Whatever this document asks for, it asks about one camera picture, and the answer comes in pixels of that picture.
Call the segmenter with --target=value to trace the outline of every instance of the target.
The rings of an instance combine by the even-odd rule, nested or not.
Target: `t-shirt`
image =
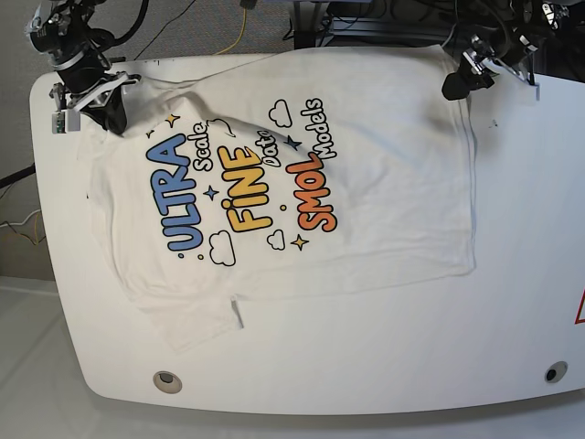
[[[92,230],[177,350],[242,328],[237,301],[470,272],[467,108],[439,48],[319,48],[180,84],[143,79],[123,137],[93,125]]]

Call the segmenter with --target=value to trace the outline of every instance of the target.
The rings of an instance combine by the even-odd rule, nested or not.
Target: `cartoon cloud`
[[[268,117],[271,121],[276,123],[279,128],[290,128],[293,126],[291,120],[291,113],[289,112],[289,106],[284,99],[279,99],[268,113]]]
[[[214,233],[209,237],[209,257],[215,265],[225,265],[231,267],[236,263],[236,255],[231,245],[231,237],[225,230]]]
[[[284,250],[284,233],[278,229],[266,238],[266,242],[271,245],[273,250]]]

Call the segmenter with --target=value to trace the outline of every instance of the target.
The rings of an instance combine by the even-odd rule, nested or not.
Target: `metal grommet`
[[[559,361],[553,364],[550,368],[548,368],[547,373],[545,373],[545,381],[548,384],[554,384],[561,381],[567,374],[568,369],[569,365],[565,361]]]
[[[153,376],[153,382],[156,388],[164,393],[179,393],[183,389],[181,380],[171,372],[156,372]]]

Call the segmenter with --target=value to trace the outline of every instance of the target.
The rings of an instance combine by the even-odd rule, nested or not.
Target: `white table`
[[[207,76],[262,56],[117,65],[165,80]],[[134,309],[92,238],[79,134],[51,134],[57,75],[31,92],[37,181],[69,330],[102,396],[225,412],[347,414],[447,409],[585,387],[585,86],[538,78],[473,95],[477,269],[469,276],[346,297],[242,302],[246,322],[178,355]],[[569,364],[545,382],[557,361]],[[183,381],[160,392],[153,375]]]

